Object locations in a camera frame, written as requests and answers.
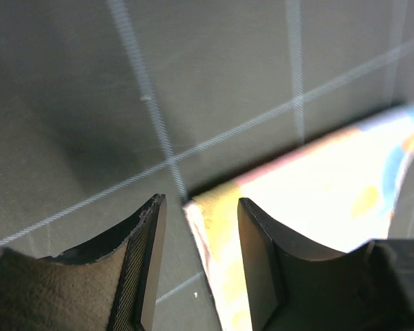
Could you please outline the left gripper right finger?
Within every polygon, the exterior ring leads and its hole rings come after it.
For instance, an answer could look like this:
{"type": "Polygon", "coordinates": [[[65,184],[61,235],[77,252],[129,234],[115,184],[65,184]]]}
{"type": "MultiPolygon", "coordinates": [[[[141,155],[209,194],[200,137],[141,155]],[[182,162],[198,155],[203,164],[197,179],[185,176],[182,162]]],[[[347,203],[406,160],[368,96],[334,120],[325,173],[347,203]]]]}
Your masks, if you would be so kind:
{"type": "Polygon", "coordinates": [[[237,214],[254,330],[414,330],[414,239],[344,253],[248,198],[237,214]]]}

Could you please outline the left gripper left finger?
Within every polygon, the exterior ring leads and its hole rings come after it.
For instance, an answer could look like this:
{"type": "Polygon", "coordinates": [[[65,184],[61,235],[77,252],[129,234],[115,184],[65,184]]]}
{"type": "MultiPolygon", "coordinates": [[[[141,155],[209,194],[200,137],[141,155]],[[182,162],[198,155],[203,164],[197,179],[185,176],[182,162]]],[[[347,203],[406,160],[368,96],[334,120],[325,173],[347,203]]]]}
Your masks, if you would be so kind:
{"type": "Polygon", "coordinates": [[[166,198],[156,194],[55,257],[0,246],[0,330],[150,330],[165,231],[166,198]]]}

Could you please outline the orange towel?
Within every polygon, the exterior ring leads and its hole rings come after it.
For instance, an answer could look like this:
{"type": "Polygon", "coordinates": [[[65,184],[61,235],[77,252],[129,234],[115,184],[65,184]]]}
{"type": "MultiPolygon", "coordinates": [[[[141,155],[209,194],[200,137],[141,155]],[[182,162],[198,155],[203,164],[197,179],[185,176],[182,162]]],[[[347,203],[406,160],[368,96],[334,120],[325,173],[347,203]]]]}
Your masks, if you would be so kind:
{"type": "Polygon", "coordinates": [[[388,236],[414,160],[414,103],[385,110],[193,197],[185,206],[223,330],[250,330],[237,206],[349,252],[388,236]]]}

